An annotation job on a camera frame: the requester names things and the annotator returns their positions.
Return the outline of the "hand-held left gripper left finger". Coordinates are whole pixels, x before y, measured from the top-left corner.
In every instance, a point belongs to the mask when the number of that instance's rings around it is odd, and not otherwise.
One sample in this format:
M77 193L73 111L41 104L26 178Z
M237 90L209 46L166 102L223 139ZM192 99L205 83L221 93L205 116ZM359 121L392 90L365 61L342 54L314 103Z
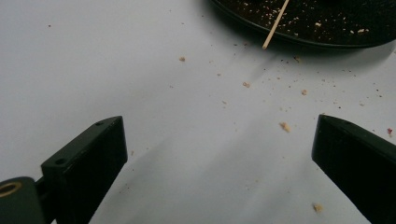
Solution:
M103 119L41 165L58 224L88 224L127 162L123 118Z

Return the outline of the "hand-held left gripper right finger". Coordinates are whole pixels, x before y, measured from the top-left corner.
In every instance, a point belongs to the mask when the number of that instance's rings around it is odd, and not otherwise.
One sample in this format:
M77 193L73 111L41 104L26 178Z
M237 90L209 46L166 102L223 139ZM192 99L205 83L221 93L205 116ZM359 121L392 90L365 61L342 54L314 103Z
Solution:
M320 115L312 160L372 224L396 224L396 146L362 127Z

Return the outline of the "black round plate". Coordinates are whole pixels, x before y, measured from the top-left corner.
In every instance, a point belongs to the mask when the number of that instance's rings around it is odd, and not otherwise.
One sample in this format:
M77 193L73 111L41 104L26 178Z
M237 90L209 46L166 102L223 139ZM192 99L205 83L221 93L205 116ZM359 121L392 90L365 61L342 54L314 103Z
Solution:
M285 0L210 0L264 34ZM396 40L396 0L290 0L275 38L326 49L365 49Z

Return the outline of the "wooden skewer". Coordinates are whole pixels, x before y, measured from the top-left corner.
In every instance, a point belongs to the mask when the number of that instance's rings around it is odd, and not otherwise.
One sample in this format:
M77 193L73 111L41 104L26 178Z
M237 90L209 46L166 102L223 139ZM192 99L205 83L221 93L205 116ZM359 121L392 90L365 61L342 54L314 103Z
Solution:
M285 0L284 1L283 5L282 5L282 8L279 10L278 15L276 17L276 20L274 21L274 24L273 24L268 36L265 38L265 40L264 40L264 42L262 44L262 49L267 49L268 48L268 46L269 46L269 44L270 44L270 42L271 42L271 40L273 38L273 35L274 35L275 31L276 31L276 28L277 28L280 20L282 19L282 16L283 16L283 14L284 14L287 6L288 6L289 1L290 0Z

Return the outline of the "scattered crumbs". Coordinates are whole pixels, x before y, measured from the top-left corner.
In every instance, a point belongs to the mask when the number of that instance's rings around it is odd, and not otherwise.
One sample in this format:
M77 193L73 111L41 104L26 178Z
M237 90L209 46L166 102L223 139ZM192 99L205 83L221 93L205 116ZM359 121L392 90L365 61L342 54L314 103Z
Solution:
M319 115L396 126L396 43L311 49L221 25L78 53L56 94L76 126L120 115L131 159L101 210L155 220L291 216L347 201L317 170Z

